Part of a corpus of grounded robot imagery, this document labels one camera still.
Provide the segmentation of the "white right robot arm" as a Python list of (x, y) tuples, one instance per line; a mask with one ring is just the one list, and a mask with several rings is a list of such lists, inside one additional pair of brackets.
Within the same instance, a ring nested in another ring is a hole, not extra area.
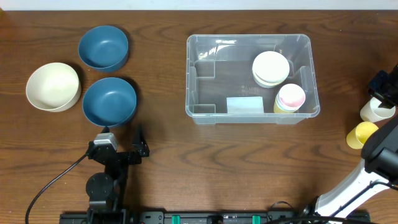
[(319, 196), (308, 214), (336, 223), (365, 201), (387, 189), (397, 190), (397, 67), (379, 71), (368, 84), (371, 99), (363, 106), (363, 120), (346, 137), (361, 150), (356, 168), (331, 191)]

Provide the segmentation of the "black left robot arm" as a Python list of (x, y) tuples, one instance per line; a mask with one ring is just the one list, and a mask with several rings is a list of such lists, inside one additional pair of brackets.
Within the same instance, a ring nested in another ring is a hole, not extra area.
[(118, 152), (116, 136), (105, 127), (90, 141), (86, 155), (89, 159), (104, 165), (104, 172), (92, 175), (86, 183), (89, 196), (87, 223), (129, 223), (129, 212), (123, 208), (129, 166), (138, 165), (150, 150), (140, 126), (137, 127), (132, 150)]

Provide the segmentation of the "white plastic bowl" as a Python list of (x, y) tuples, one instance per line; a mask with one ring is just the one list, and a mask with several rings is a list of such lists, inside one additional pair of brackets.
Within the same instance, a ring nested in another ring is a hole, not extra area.
[(254, 78), (268, 83), (282, 83), (288, 77), (289, 72), (288, 60), (275, 51), (260, 53), (252, 64)]

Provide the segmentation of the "dark blue bowl front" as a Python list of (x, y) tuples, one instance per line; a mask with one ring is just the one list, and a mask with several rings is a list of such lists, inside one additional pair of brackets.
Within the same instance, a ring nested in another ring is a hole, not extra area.
[(136, 112), (137, 93), (122, 78), (103, 78), (87, 89), (83, 96), (82, 109), (87, 120), (97, 126), (122, 126)]

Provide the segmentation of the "cream plastic cup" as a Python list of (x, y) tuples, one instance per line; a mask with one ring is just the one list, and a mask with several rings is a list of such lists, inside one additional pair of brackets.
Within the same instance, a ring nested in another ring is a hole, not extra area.
[(391, 109), (380, 108), (380, 104), (381, 102), (377, 98), (372, 97), (361, 109), (361, 119), (363, 121), (375, 123), (394, 116), (396, 112), (395, 107), (392, 107)]

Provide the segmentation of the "grey plastic bowl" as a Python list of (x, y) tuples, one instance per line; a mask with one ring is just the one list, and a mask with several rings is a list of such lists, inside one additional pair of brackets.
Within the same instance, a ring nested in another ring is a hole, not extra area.
[(256, 82), (256, 83), (257, 83), (259, 86), (263, 87), (263, 88), (274, 88), (274, 87), (280, 85), (280, 83), (277, 83), (276, 85), (269, 84), (269, 83), (259, 83), (259, 82)]

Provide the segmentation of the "yellow plastic bowl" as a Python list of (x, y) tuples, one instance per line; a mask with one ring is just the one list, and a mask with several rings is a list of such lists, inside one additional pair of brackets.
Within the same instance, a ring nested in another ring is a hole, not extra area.
[(263, 81), (263, 80), (261, 80), (261, 79), (256, 79), (256, 78), (254, 79), (254, 81), (255, 81), (258, 85), (260, 85), (260, 86), (262, 86), (262, 87), (264, 87), (264, 88), (273, 88), (273, 87), (275, 87), (275, 86), (281, 84), (281, 82), (279, 82), (279, 83), (268, 83), (268, 82), (265, 82), (265, 81)]

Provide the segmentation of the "dark blue bowl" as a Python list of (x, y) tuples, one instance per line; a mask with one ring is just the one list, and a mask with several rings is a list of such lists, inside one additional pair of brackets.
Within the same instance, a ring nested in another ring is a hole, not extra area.
[(78, 44), (80, 59), (100, 72), (121, 69), (129, 57), (127, 35), (115, 26), (98, 26), (87, 31)]
[(137, 93), (122, 78), (103, 78), (87, 89), (83, 96), (82, 109), (87, 120), (97, 126), (122, 126), (136, 112)]

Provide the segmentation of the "pink plastic cup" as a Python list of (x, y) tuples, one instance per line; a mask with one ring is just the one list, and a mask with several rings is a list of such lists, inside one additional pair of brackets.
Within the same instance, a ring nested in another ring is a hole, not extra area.
[(306, 95), (300, 86), (289, 83), (279, 90), (276, 99), (281, 109), (293, 111), (305, 103)]

